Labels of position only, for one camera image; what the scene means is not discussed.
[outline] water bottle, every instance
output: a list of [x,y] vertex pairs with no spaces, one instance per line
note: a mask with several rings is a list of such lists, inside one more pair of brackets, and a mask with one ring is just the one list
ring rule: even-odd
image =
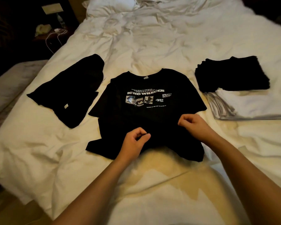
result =
[[62,27],[63,29],[65,29],[65,28],[66,28],[66,24],[65,24],[64,20],[61,18],[61,16],[60,16],[58,13],[56,13],[56,14],[57,14],[57,19],[58,19],[58,21],[59,21],[61,27]]

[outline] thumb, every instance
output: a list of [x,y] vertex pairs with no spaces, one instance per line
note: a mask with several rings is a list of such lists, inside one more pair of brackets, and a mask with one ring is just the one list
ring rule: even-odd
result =
[[151,138],[151,134],[147,133],[146,135],[143,135],[139,140],[138,140],[138,145],[143,147],[143,145]]
[[179,122],[179,125],[183,126],[186,129],[191,129],[192,128],[192,124],[190,122],[186,121],[186,120],[181,120]]

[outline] folded white clothes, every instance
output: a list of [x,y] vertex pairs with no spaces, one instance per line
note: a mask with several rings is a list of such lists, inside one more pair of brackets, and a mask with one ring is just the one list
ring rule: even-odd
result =
[[281,119],[281,102],[267,90],[239,92],[219,88],[205,96],[215,119]]

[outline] folded black clothes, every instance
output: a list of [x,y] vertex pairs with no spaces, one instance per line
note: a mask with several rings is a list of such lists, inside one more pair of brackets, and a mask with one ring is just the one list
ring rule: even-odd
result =
[[103,67],[99,55],[85,57],[27,96],[38,105],[52,109],[67,127],[75,128],[98,95]]
[[167,146],[179,156],[202,161],[200,141],[177,125],[182,114],[206,110],[189,79],[174,70],[162,69],[149,76],[130,72],[111,79],[89,115],[99,117],[101,139],[90,141],[86,150],[115,159],[127,132],[142,127],[151,134],[141,152]]
[[256,56],[214,61],[206,59],[195,71],[202,92],[269,89],[269,78],[264,74]]

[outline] person's left hand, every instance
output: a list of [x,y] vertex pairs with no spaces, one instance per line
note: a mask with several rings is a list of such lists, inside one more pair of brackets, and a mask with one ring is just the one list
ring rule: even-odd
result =
[[151,134],[147,133],[141,127],[128,132],[117,159],[124,159],[129,163],[132,162],[139,156],[143,145],[150,139],[150,137]]

